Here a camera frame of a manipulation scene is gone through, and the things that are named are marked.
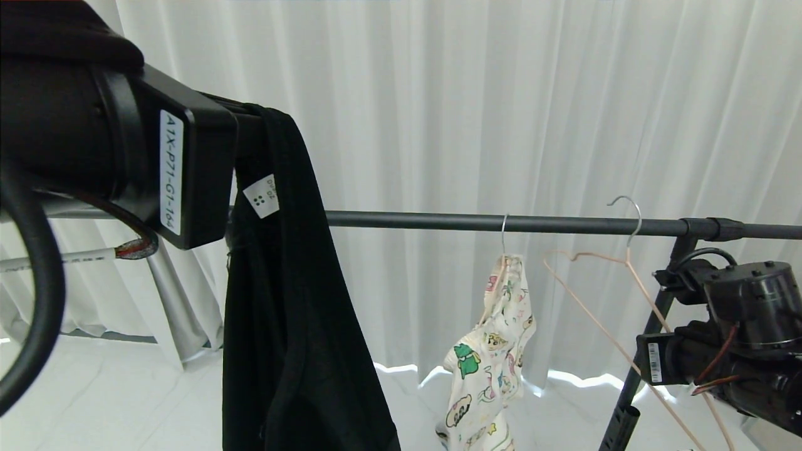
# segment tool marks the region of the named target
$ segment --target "curtain fold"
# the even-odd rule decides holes
[[[797,2],[90,4],[182,83],[290,114],[327,209],[633,217],[625,202],[606,206],[627,194],[645,217],[802,225]],[[112,246],[124,234],[109,221],[54,223],[65,251]],[[478,320],[500,234],[333,233],[374,360],[416,364],[423,379]],[[2,256],[19,256],[6,235]],[[527,378],[542,384],[550,368],[626,374],[624,359],[541,265],[554,248],[623,256],[626,237],[504,240],[525,256],[538,322]],[[633,240],[652,294],[650,273],[666,265],[671,246],[670,238]],[[162,266],[178,287],[162,286],[153,262],[70,268],[65,328],[155,335],[175,361],[201,342],[219,344],[225,245],[167,247]],[[802,274],[799,242],[721,247]],[[626,268],[553,266],[634,350],[649,307]],[[3,276],[0,312],[4,327],[30,319],[24,277]],[[704,315],[677,306],[669,322]]]

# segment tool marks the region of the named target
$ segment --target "metal hanger hook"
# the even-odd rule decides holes
[[[504,220],[501,222],[501,252],[502,254],[507,254],[507,246],[504,245],[504,229],[507,228],[507,217],[509,213],[504,214]]]
[[[630,237],[629,237],[629,238],[627,238],[627,240],[626,240],[626,247],[630,247],[630,244],[632,244],[632,238],[635,238],[635,235],[637,235],[637,234],[638,234],[638,232],[640,232],[640,231],[641,231],[641,226],[643,226],[643,216],[641,215],[641,207],[639,207],[639,206],[638,206],[638,203],[637,203],[637,202],[635,202],[635,201],[633,201],[633,200],[632,200],[632,197],[629,197],[629,196],[618,196],[618,197],[616,197],[615,199],[613,199],[613,201],[612,201],[612,202],[610,202],[609,204],[607,204],[607,206],[612,206],[612,205],[615,205],[615,203],[616,203],[616,202],[618,202],[618,200],[619,200],[619,199],[626,199],[626,200],[627,200],[627,201],[629,201],[629,202],[630,202],[632,205],[634,205],[634,206],[635,206],[635,209],[638,211],[638,227],[635,227],[635,231],[634,231],[634,232],[632,232],[632,234],[630,235]]]

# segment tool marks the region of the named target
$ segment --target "black pants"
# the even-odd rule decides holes
[[[266,143],[236,163],[223,449],[400,450],[301,133],[282,112],[248,107]],[[270,174],[280,209],[260,219],[242,190]]]

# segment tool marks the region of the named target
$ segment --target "white cable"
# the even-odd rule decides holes
[[[115,258],[116,252],[113,247],[61,254],[61,261],[65,265],[68,263],[101,262],[103,260],[114,260]],[[25,270],[30,270],[30,259],[28,257],[0,260],[0,274]]]

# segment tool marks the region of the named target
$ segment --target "rack post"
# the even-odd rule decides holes
[[[697,237],[685,235],[677,238],[674,242],[674,248],[671,250],[669,266],[674,264],[683,255],[696,249],[696,244],[699,242]],[[654,304],[657,306],[663,316],[668,316],[668,311],[671,309],[671,303],[674,301],[674,296],[668,291],[660,291]],[[644,334],[659,333],[662,328],[660,320],[654,312],[649,315],[649,320],[646,322],[646,328],[643,330]],[[607,424],[607,430],[604,438],[601,440],[599,451],[624,451],[632,437],[632,432],[640,417],[640,412],[632,405],[632,399],[638,392],[638,387],[641,383],[641,376],[630,367],[630,371],[626,374],[624,386],[621,389],[621,395],[618,396],[618,402],[613,410],[613,415],[610,417],[610,422]]]

